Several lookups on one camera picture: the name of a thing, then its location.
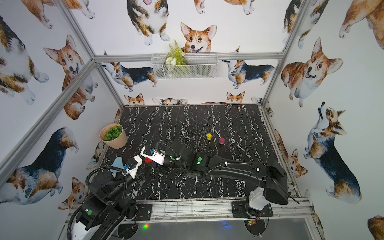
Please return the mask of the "red paint jar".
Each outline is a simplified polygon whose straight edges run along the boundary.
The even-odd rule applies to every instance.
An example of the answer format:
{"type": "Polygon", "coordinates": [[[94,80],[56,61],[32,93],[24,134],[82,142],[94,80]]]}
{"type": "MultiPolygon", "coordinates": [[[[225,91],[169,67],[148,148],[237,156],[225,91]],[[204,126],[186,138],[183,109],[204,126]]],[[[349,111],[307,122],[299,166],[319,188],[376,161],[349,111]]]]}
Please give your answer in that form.
{"type": "Polygon", "coordinates": [[[145,158],[145,163],[152,163],[153,161],[150,158],[145,158]]]}

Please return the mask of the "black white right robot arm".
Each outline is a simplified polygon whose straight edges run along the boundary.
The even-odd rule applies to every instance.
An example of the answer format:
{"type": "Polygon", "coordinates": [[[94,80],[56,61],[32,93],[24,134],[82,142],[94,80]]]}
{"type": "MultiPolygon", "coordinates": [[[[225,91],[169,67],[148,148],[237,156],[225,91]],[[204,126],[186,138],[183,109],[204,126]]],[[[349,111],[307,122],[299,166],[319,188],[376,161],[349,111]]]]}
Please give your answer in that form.
{"type": "Polygon", "coordinates": [[[202,182],[206,178],[227,178],[251,183],[256,189],[248,196],[248,206],[260,211],[273,203],[289,203],[288,175],[278,161],[249,163],[232,161],[217,155],[193,152],[180,142],[156,143],[156,152],[163,155],[170,169],[181,170],[187,178],[202,182]]]}

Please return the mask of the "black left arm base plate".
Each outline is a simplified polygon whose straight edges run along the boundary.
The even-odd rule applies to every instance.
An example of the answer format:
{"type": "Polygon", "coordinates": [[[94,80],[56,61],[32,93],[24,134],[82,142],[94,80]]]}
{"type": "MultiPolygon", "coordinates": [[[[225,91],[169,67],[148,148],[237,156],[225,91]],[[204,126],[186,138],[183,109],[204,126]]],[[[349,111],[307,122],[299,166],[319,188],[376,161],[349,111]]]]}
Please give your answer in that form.
{"type": "Polygon", "coordinates": [[[130,208],[129,216],[130,221],[149,221],[152,216],[152,204],[136,204],[135,207],[130,208]]]}

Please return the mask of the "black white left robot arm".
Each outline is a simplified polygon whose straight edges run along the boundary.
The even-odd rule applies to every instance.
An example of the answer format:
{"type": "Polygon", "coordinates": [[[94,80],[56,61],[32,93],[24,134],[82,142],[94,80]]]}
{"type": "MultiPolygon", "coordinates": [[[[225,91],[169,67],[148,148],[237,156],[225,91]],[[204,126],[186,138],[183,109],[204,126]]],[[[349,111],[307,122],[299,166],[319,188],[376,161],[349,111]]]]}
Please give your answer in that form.
{"type": "Polygon", "coordinates": [[[143,185],[149,169],[139,169],[136,177],[117,167],[101,167],[86,177],[90,196],[71,216],[67,227],[68,240],[108,240],[125,221],[149,220],[152,205],[138,205],[129,196],[128,188],[143,185]]]}

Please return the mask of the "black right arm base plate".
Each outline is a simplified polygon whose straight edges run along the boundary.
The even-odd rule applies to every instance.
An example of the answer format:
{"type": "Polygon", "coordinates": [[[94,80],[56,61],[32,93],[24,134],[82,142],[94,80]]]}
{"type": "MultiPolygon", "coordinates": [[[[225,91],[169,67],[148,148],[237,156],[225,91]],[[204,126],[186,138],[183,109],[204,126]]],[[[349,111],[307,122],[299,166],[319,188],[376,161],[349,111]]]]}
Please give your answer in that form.
{"type": "Polygon", "coordinates": [[[270,204],[266,205],[262,210],[256,210],[249,206],[248,201],[232,201],[231,211],[234,218],[256,219],[274,216],[270,204]]]}

